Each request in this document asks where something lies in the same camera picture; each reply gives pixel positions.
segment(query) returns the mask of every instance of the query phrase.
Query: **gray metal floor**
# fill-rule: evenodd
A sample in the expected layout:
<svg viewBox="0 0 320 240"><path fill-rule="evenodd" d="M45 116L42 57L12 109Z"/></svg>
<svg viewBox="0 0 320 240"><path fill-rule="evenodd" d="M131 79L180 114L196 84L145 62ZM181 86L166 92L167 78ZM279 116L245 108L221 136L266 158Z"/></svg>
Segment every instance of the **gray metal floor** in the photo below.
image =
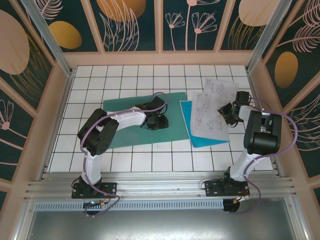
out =
<svg viewBox="0 0 320 240"><path fill-rule="evenodd" d="M242 202L240 211L256 199ZM110 211L97 218L82 212L35 212L28 240L291 240L283 199L263 199L248 215L221 209Z"/></svg>

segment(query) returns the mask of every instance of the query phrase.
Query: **wall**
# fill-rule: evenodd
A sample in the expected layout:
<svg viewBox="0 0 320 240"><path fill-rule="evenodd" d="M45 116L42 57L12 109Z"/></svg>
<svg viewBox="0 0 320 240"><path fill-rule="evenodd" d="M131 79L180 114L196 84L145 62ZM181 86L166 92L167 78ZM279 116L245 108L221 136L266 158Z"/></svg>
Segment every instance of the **wall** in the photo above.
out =
<svg viewBox="0 0 320 240"><path fill-rule="evenodd" d="M66 76L14 0L0 2L0 233L41 168Z"/></svg>
<svg viewBox="0 0 320 240"><path fill-rule="evenodd" d="M279 0L35 2L76 67L246 65Z"/></svg>
<svg viewBox="0 0 320 240"><path fill-rule="evenodd" d="M298 128L294 150L279 157L292 177L311 229L320 238L320 1L298 0L253 71L259 97L288 114ZM293 140L283 121L281 148Z"/></svg>

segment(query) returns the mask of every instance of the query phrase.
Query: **white tile floor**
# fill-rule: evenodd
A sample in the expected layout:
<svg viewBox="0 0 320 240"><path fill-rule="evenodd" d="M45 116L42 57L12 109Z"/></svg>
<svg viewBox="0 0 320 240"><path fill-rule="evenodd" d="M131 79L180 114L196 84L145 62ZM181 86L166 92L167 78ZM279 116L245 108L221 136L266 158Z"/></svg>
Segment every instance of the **white tile floor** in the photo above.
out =
<svg viewBox="0 0 320 240"><path fill-rule="evenodd" d="M155 92L202 92L206 77L250 86L244 66L229 65L110 65L79 66L49 163L50 172L81 172L83 153L77 133L104 100L148 96ZM225 171L243 150L245 125L229 129L230 143L195 148L181 140L108 149L102 172ZM271 171L270 159L257 171Z"/></svg>

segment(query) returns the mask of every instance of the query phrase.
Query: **paper sheet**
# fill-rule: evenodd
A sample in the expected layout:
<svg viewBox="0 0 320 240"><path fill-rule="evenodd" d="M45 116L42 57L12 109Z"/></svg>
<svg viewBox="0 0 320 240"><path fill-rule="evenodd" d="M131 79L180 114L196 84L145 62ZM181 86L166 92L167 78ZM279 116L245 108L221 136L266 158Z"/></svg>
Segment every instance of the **paper sheet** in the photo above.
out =
<svg viewBox="0 0 320 240"><path fill-rule="evenodd" d="M232 103L238 89L239 85L235 82L207 78L203 93L192 96L191 134L229 141L228 125L218 109Z"/></svg>

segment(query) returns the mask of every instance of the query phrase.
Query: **green mat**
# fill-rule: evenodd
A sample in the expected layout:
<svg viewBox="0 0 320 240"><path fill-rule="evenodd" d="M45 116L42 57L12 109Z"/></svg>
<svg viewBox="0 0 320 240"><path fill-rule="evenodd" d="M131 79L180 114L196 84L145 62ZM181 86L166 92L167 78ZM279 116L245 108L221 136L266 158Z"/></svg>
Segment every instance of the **green mat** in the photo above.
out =
<svg viewBox="0 0 320 240"><path fill-rule="evenodd" d="M158 130L143 129L140 126L130 126L116 132L110 148L120 148L134 145L155 144L170 141L189 139L184 118L181 112L180 101L186 101L185 92L168 93L168 109L165 116L169 127ZM137 96L103 101L103 110L117 112L132 108L134 105L149 102L151 96Z"/></svg>

